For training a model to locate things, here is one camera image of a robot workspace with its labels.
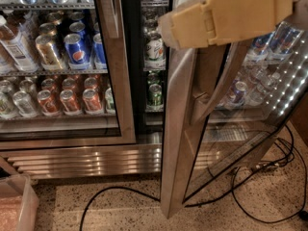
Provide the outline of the steel fridge bottom grille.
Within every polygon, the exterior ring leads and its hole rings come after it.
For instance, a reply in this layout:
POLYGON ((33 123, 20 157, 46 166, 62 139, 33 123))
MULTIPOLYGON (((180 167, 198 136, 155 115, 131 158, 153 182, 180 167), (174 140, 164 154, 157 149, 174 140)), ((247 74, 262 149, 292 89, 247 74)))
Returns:
POLYGON ((159 142, 52 146, 38 141, 1 144, 1 157, 19 173, 36 179, 160 172, 163 180, 189 182, 199 172, 218 175, 235 165, 255 166, 272 140, 212 141, 191 150, 187 144, 163 147, 159 142))

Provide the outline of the iced tea bottle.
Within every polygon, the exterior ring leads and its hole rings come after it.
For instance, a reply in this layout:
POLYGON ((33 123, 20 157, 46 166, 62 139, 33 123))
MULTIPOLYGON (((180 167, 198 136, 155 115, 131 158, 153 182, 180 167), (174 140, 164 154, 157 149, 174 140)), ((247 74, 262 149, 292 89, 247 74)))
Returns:
POLYGON ((3 15, 0 15, 0 41, 13 58, 19 71, 32 73, 39 69, 36 48, 3 15))

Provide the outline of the glass fridge door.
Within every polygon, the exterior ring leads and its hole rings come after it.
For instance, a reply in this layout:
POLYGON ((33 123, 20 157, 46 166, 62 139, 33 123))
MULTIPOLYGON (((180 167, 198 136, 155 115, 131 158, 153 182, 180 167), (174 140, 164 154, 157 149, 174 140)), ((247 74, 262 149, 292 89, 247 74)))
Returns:
POLYGON ((135 131, 130 97, 121 0, 0 0, 6 20, 36 48, 51 36, 65 70, 19 71, 1 43, 0 148, 4 142, 38 141, 52 146, 132 143, 135 131), (90 67, 74 70, 64 47, 79 34, 90 51, 90 67), (73 90, 79 115, 67 115, 60 101, 73 90))
MULTIPOLYGON (((172 10, 189 0, 172 0, 172 10)), ((212 141, 274 140, 307 96, 307 31, 287 21, 256 38, 202 48, 169 47, 163 147, 187 144, 197 150, 212 141), (280 74, 277 87, 258 106, 245 100, 264 76, 280 74)), ((189 182, 161 185, 168 218, 197 200, 220 176, 197 173, 189 182)))

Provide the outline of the red soda can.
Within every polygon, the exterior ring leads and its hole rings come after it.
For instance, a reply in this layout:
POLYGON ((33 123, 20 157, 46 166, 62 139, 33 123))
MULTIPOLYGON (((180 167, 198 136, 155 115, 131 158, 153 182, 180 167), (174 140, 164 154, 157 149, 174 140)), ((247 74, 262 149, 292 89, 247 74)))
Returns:
POLYGON ((60 101, 67 115, 79 115, 82 112, 80 102, 73 90, 63 90, 60 93, 60 101))

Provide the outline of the clear plastic storage bin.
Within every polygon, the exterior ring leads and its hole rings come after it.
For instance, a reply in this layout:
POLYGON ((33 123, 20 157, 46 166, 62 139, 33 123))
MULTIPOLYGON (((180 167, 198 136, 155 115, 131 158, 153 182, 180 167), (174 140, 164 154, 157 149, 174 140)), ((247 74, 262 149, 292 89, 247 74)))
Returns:
POLYGON ((0 231, 34 231, 38 205, 28 175, 0 179, 0 231))

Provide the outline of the gold soda can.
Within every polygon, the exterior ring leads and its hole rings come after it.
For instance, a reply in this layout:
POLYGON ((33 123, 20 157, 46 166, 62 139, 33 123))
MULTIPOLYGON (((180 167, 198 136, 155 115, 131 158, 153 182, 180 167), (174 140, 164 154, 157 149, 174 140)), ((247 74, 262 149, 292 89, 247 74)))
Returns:
POLYGON ((46 70, 66 69, 63 56, 56 41, 51 36, 38 36, 36 38, 36 48, 40 56, 41 64, 46 70))

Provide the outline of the water bottle white cap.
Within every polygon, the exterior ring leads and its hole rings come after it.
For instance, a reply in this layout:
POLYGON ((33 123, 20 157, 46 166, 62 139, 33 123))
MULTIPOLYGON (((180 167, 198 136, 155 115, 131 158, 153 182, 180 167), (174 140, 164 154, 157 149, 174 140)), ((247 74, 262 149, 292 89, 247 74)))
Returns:
POLYGON ((261 105, 265 98, 277 87, 279 79, 280 74, 278 72, 264 76, 257 86, 248 94, 245 104, 248 106, 261 105))

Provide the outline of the blue Pepsi can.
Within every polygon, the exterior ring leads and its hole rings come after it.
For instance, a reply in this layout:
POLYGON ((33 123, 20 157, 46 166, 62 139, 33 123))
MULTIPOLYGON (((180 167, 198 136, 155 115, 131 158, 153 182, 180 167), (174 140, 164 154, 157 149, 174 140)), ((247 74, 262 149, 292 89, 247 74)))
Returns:
POLYGON ((85 70, 90 67, 90 51, 79 34, 68 34, 64 38, 64 47, 72 69, 85 70))

